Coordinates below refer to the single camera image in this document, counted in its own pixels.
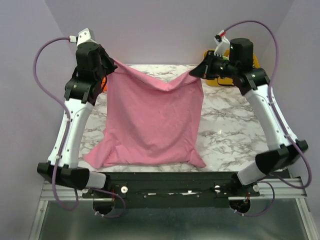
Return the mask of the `pink t-shirt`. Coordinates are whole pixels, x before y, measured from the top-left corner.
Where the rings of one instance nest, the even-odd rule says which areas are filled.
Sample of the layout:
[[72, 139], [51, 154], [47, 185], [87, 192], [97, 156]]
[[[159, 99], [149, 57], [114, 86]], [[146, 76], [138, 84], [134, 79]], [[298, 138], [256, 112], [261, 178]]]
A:
[[204, 93], [184, 72], [170, 82], [119, 61], [107, 78], [103, 139], [84, 156], [93, 168], [187, 163], [204, 168], [196, 148]]

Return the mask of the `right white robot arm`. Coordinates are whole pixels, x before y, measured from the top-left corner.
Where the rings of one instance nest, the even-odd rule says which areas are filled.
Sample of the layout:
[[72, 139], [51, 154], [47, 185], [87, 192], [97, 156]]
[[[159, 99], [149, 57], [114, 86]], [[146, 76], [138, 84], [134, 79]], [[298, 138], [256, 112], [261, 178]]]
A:
[[263, 68], [254, 67], [253, 43], [247, 38], [228, 40], [215, 36], [217, 47], [209, 50], [190, 75], [205, 80], [230, 78], [249, 102], [264, 132], [268, 151], [257, 154], [255, 160], [232, 177], [230, 191], [241, 196], [248, 185], [268, 174], [295, 163], [300, 152], [308, 149], [305, 140], [298, 140], [282, 115], [270, 79]]

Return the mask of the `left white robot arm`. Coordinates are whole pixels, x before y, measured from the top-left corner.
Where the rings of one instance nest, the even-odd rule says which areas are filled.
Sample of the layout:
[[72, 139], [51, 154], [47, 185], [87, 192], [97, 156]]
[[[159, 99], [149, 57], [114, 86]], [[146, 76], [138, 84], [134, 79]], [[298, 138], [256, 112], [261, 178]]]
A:
[[65, 85], [59, 133], [47, 162], [39, 163], [37, 172], [53, 185], [76, 190], [93, 188], [104, 198], [111, 191], [107, 175], [79, 167], [79, 151], [87, 120], [103, 92], [107, 75], [117, 67], [105, 49], [95, 42], [80, 43], [75, 57], [77, 66]]

